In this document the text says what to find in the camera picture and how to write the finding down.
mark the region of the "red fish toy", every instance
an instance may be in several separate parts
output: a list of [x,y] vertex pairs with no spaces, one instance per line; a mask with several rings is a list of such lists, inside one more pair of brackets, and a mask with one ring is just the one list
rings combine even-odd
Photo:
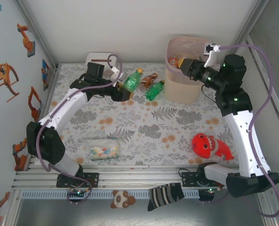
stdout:
[[225,155],[227,161],[234,159],[230,148],[223,141],[217,140],[213,136],[199,133],[193,138],[191,145],[194,152],[205,159],[211,158],[214,154],[219,157],[222,157],[222,154]]

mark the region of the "patterned mat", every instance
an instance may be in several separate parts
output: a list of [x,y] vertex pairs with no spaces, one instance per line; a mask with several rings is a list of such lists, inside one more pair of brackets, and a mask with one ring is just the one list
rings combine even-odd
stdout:
[[[143,69],[143,76],[159,72],[156,81],[165,78],[164,64],[123,64],[123,70],[128,74],[138,67]],[[59,65],[50,111],[86,69],[85,64]],[[214,91],[210,89],[205,88],[205,94],[214,97]],[[209,160],[198,157],[191,149],[191,139],[201,132],[224,141],[235,158],[226,161],[216,155]],[[91,161],[90,140],[107,137],[119,139],[120,157]],[[163,91],[152,102],[147,101],[140,90],[126,102],[93,97],[72,117],[61,139],[66,153],[82,165],[196,165],[205,161],[238,165],[229,127],[215,103],[202,93],[191,105],[167,101]]]

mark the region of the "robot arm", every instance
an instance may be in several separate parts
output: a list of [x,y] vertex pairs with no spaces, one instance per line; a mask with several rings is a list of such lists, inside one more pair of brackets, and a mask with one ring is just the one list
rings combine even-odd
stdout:
[[65,154],[65,146],[59,134],[62,133],[71,117],[85,105],[94,95],[110,96],[113,101],[126,101],[131,97],[131,93],[123,87],[108,86],[100,89],[88,89],[81,91],[70,98],[75,91],[90,87],[111,83],[110,80],[102,78],[104,66],[89,62],[87,72],[76,79],[68,90],[63,100],[39,122],[30,122],[26,128],[28,153],[36,157],[36,139],[40,128],[46,124],[40,136],[40,153],[42,159],[55,165],[61,172],[83,178],[82,167]]
[[[233,197],[263,192],[271,185],[257,164],[249,142],[248,127],[253,117],[252,105],[249,95],[240,87],[246,72],[245,60],[235,54],[227,55],[217,72],[210,67],[216,61],[217,52],[219,46],[208,43],[205,45],[205,54],[209,55],[206,63],[184,59],[180,69],[190,79],[201,81],[206,87],[216,91],[215,102],[230,127],[238,151],[239,172],[222,167],[216,162],[208,162],[199,165],[198,181],[201,184],[208,184],[210,180],[219,182],[227,186]],[[263,156],[254,126],[252,137],[262,167],[275,184],[279,183],[279,174],[271,172]]]

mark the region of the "plush panda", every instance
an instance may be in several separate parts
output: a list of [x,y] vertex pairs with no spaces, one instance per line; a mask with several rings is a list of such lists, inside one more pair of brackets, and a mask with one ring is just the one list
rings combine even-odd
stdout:
[[112,192],[114,200],[111,203],[111,208],[127,208],[130,205],[133,205],[136,200],[134,196],[129,196],[127,191],[117,191]]

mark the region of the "black and white sock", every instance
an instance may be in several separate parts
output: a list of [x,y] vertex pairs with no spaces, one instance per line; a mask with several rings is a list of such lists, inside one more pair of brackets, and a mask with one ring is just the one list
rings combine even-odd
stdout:
[[148,211],[152,211],[157,207],[167,205],[184,198],[184,194],[180,183],[170,183],[149,190],[150,202]]

